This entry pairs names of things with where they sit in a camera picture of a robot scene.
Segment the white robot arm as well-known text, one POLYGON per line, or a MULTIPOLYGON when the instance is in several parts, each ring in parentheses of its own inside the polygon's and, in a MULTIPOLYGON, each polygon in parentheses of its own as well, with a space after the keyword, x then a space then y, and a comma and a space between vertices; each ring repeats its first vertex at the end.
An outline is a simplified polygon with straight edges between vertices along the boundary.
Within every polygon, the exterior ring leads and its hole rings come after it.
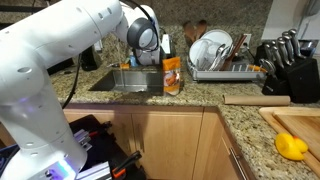
POLYGON ((61 0, 0 31, 0 117, 19 151, 1 180, 74 180, 87 161, 48 69, 112 33, 143 65, 160 62, 159 26, 147 5, 61 0))

